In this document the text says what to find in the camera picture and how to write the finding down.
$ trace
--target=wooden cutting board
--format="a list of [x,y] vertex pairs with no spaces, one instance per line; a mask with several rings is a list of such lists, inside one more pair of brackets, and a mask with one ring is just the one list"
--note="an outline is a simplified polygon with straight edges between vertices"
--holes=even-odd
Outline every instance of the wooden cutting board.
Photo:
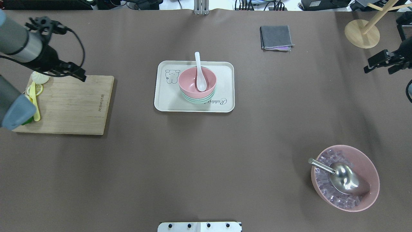
[[113,76],[93,75],[88,75],[86,82],[72,76],[50,77],[37,96],[40,121],[21,125],[13,131],[103,135],[114,80]]

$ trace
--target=gray cloth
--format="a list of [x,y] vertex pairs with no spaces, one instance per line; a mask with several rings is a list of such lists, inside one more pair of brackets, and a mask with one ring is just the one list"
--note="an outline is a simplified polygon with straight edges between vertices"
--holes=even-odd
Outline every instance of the gray cloth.
[[261,26],[260,44],[265,50],[289,50],[293,46],[289,26]]

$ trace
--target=yellow knife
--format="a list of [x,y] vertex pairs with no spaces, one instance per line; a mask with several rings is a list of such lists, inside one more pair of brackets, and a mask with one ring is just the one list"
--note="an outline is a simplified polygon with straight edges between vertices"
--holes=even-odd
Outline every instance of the yellow knife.
[[34,118],[34,121],[37,122],[40,120],[40,112],[39,112],[39,107],[37,106],[36,83],[34,81],[31,83],[28,95],[33,100],[33,104],[36,107],[36,113],[34,113],[33,118]]

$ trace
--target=pink bowl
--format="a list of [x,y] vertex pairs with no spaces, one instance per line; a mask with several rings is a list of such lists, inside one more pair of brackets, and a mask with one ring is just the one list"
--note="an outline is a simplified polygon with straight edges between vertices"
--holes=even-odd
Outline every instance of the pink bowl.
[[216,87],[216,75],[209,69],[202,67],[203,76],[206,79],[206,91],[200,92],[196,88],[197,68],[184,70],[179,76],[179,87],[186,96],[191,98],[204,98],[209,96]]
[[[323,152],[325,152],[328,149],[334,149],[335,151],[341,150],[346,160],[353,164],[352,170],[355,171],[357,174],[359,174],[361,177],[363,177],[370,184],[370,191],[362,198],[358,206],[355,206],[351,209],[339,208],[335,206],[334,204],[332,204],[330,201],[328,201],[326,197],[322,195],[321,190],[319,189],[316,183],[315,167],[312,167],[312,171],[311,171],[312,184],[315,187],[316,192],[319,194],[319,196],[321,196],[323,200],[328,202],[330,205],[333,205],[334,207],[344,210],[344,211],[359,212],[359,211],[369,208],[378,198],[379,189],[380,189],[378,171],[376,171],[376,168],[373,165],[372,161],[363,152],[351,146],[335,145],[335,146],[326,148]],[[319,159],[319,157],[321,156],[323,152],[321,152],[318,155],[316,160]]]

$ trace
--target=metal ladle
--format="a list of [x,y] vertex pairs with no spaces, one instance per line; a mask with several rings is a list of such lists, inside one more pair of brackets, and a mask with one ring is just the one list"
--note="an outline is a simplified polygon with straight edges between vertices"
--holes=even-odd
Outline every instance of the metal ladle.
[[313,158],[310,158],[308,162],[309,164],[328,172],[332,185],[343,194],[363,196],[370,191],[369,183],[344,163],[336,162],[328,167]]

